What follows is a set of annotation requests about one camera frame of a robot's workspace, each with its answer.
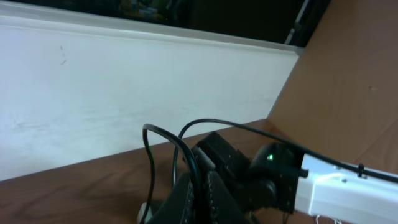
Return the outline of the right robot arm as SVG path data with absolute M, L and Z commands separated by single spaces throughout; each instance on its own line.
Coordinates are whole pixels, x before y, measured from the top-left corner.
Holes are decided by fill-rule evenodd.
M 397 176 L 362 164 L 332 164 L 288 144 L 253 159 L 212 132 L 192 149 L 212 197 L 242 212 L 276 208 L 350 223 L 397 223 Z

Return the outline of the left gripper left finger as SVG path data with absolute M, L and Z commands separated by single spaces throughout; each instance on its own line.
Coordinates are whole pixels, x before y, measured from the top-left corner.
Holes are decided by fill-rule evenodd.
M 183 173 L 170 195 L 146 223 L 191 224 L 194 216 L 194 202 L 195 197 L 190 177 L 187 173 Z

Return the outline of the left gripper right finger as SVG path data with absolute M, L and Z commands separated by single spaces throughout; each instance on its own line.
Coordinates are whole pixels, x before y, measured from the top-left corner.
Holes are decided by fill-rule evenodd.
M 234 198 L 217 172 L 211 171 L 205 180 L 206 204 L 209 223 L 212 224 L 248 224 Z

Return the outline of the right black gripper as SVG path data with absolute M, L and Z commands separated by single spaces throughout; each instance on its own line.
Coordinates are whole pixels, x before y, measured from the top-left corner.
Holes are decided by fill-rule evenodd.
M 192 148 L 202 174 L 215 171 L 235 199 L 249 199 L 251 192 L 244 175 L 251 161 L 220 134 L 211 132 Z

